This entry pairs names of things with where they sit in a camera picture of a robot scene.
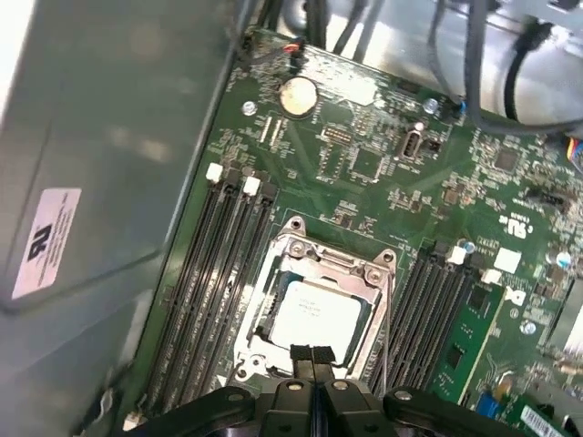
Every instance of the gray metal panel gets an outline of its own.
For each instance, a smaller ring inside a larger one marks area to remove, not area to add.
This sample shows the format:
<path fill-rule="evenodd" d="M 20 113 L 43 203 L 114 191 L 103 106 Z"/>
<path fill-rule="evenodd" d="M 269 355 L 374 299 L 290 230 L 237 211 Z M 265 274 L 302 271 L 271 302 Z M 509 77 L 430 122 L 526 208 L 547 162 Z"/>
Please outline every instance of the gray metal panel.
<path fill-rule="evenodd" d="M 3 437 L 68 435 L 133 356 L 229 71 L 228 13 L 215 0 L 37 1 L 0 132 Z M 61 267 L 13 305 L 49 187 L 83 190 Z"/>
<path fill-rule="evenodd" d="M 543 21 L 560 25 L 572 31 L 583 27 L 583 8 L 581 5 L 571 11 L 553 6 L 550 0 L 509 0 L 506 7 L 518 14 L 532 15 Z"/>

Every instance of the black cable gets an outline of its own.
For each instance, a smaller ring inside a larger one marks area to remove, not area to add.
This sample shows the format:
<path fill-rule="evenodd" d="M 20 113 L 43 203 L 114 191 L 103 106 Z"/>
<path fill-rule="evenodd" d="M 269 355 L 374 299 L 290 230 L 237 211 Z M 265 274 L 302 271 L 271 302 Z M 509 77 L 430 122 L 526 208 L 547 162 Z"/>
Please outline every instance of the black cable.
<path fill-rule="evenodd" d="M 354 0 L 353 10 L 350 11 L 348 21 L 346 22 L 346 27 L 338 37 L 338 41 L 336 41 L 336 45 L 332 50 L 332 52 L 336 55 L 341 55 L 346 48 L 350 37 L 354 33 L 356 25 L 358 25 L 358 23 L 361 21 L 361 18 L 363 17 L 364 9 L 366 9 L 366 2 L 367 0 Z"/>
<path fill-rule="evenodd" d="M 535 23 L 528 25 L 525 32 L 522 33 L 514 43 L 514 57 L 504 84 L 504 110 L 506 117 L 518 121 L 516 91 L 517 79 L 520 68 L 527 59 L 530 52 L 538 50 L 543 43 L 550 37 L 553 25 L 550 23 Z"/>
<path fill-rule="evenodd" d="M 306 0 L 306 39 L 313 46 L 320 46 L 318 0 Z"/>
<path fill-rule="evenodd" d="M 272 0 L 263 0 L 263 5 L 261 6 L 261 10 L 259 11 L 259 15 L 257 16 L 257 23 L 258 27 L 265 27 L 267 25 L 267 20 L 270 18 L 270 11 Z"/>
<path fill-rule="evenodd" d="M 318 2 L 318 32 L 320 38 L 320 48 L 326 49 L 326 33 L 328 31 L 328 2 L 327 0 L 316 0 Z"/>
<path fill-rule="evenodd" d="M 434 17 L 431 20 L 431 26 L 429 27 L 429 36 L 427 37 L 427 62 L 429 63 L 431 72 L 434 74 L 435 80 L 437 80 L 437 83 L 442 90 L 456 105 L 461 105 L 462 98 L 449 86 L 449 83 L 445 78 L 444 70 L 439 62 L 439 55 L 437 54 L 437 29 L 444 21 L 445 9 L 445 0 L 437 0 Z"/>
<path fill-rule="evenodd" d="M 381 9 L 383 8 L 384 0 L 373 0 L 371 2 L 371 7 L 368 11 L 368 16 L 364 19 L 363 31 L 361 32 L 361 37 L 356 44 L 356 49 L 354 50 L 353 61 L 362 63 L 364 61 L 364 56 L 366 55 L 366 50 L 371 44 L 371 38 L 373 37 L 374 27 L 378 20 Z"/>
<path fill-rule="evenodd" d="M 527 126 L 513 121 L 498 121 L 482 117 L 480 92 L 482 79 L 483 50 L 486 41 L 486 20 L 488 4 L 482 0 L 470 3 L 467 19 L 464 79 L 467 93 L 467 114 L 476 127 L 490 134 L 502 135 L 536 135 L 568 132 L 581 127 L 583 119 L 564 123 Z"/>
<path fill-rule="evenodd" d="M 506 118 L 515 121 L 518 121 L 517 102 L 515 100 L 518 72 L 525 62 L 527 55 L 528 52 L 526 50 L 516 51 L 512 59 L 512 64 L 508 68 L 506 82 L 504 83 L 504 112 L 506 113 Z"/>
<path fill-rule="evenodd" d="M 277 23 L 280 20 L 281 7 L 283 0 L 266 0 L 271 3 L 271 10 L 268 17 L 267 28 L 270 30 L 277 29 Z"/>

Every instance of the cpu socket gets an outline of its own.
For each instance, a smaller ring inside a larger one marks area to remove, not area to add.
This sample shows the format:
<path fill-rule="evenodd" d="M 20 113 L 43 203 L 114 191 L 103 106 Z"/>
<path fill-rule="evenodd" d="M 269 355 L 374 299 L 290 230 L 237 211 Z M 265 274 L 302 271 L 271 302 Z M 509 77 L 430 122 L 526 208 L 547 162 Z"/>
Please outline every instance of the cpu socket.
<path fill-rule="evenodd" d="M 366 260 L 306 236 L 292 217 L 270 243 L 235 341 L 235 378 L 292 375 L 290 346 L 331 346 L 337 378 L 359 378 L 384 323 L 396 255 Z"/>

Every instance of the motherboard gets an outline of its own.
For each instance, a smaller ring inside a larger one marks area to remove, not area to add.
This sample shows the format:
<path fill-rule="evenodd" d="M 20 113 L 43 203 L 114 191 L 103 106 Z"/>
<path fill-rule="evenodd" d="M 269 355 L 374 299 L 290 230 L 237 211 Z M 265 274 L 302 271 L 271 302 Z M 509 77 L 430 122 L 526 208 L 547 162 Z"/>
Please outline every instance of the motherboard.
<path fill-rule="evenodd" d="M 121 417 L 259 393 L 310 344 L 378 396 L 575 435 L 535 389 L 583 410 L 583 180 L 564 151 L 299 40 L 255 29 L 243 50 Z"/>

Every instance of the label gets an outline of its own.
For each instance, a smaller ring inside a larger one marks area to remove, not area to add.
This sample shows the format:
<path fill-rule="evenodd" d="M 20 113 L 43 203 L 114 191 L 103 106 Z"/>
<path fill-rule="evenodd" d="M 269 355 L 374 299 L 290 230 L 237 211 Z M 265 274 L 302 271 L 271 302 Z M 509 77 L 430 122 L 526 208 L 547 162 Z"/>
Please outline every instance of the label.
<path fill-rule="evenodd" d="M 529 406 L 525 406 L 520 414 L 520 420 L 538 437 L 563 437 L 560 432 L 556 431 L 550 423 Z"/>
<path fill-rule="evenodd" d="M 53 285 L 63 258 L 81 188 L 48 188 L 36 207 L 12 299 Z"/>

